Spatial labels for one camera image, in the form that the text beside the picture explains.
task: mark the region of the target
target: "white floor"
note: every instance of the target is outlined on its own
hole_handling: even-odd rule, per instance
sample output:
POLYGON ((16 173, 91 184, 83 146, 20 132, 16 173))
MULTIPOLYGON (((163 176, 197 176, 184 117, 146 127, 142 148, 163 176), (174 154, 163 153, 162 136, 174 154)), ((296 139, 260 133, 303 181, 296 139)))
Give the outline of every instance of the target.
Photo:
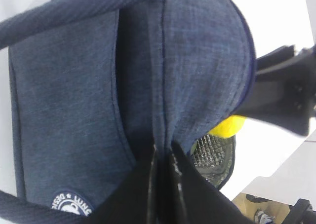
MULTIPOLYGON (((266 156, 266 163, 269 162, 270 157, 266 156)), ((315 208, 316 132, 272 176, 257 177, 243 192, 290 205, 304 198, 310 200, 315 208)))

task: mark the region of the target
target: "bag strap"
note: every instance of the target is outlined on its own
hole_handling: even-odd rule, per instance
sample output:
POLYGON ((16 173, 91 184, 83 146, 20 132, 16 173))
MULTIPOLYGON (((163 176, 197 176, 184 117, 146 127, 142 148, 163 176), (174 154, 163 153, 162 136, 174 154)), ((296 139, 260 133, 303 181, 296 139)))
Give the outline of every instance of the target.
POLYGON ((118 10, 142 0, 53 0, 0 23, 0 49, 32 35, 118 10))
POLYGON ((32 204, 0 191, 0 217, 16 224, 78 224, 85 219, 32 204))

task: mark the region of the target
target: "yellow ball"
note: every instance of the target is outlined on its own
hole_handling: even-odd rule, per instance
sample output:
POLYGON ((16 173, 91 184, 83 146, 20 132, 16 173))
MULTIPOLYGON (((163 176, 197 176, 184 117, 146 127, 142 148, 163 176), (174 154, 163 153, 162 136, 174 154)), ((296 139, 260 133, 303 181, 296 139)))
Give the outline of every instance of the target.
POLYGON ((232 115, 213 128, 209 134, 224 139, 230 138, 242 128, 245 120, 245 117, 232 115))

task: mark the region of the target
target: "shoe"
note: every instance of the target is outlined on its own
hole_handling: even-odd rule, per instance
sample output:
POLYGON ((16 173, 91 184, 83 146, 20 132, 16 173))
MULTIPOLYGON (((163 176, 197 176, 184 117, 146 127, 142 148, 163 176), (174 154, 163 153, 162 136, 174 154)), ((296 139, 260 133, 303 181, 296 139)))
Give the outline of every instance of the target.
POLYGON ((256 224, 273 224, 274 217, 270 217, 265 214, 262 210, 258 209, 255 214, 255 223, 256 224))

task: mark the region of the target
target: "wooden floor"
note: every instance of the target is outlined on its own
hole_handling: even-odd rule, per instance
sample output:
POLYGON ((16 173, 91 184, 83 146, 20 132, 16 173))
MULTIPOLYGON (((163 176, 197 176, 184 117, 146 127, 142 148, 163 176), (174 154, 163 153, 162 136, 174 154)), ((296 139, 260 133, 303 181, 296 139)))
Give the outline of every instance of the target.
POLYGON ((274 201, 264 203, 252 203, 246 199, 245 193, 240 193, 233 203, 240 209, 242 214, 251 220, 254 220, 254 215, 258 209, 264 211, 267 215, 275 217, 275 224, 281 224, 285 217, 290 212, 288 205, 274 201))

